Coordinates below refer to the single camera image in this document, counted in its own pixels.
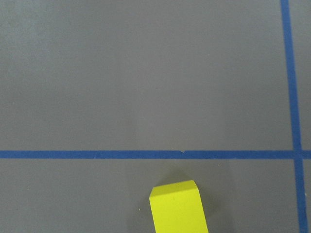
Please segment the yellow foam block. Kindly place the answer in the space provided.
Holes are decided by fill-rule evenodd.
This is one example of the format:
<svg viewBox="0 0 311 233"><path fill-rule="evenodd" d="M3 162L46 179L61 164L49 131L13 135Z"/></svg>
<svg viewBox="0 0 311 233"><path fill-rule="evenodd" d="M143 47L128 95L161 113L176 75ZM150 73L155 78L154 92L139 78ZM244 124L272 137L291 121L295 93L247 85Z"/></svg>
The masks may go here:
<svg viewBox="0 0 311 233"><path fill-rule="evenodd" d="M199 189L193 180L153 187L149 202L157 233L207 233Z"/></svg>

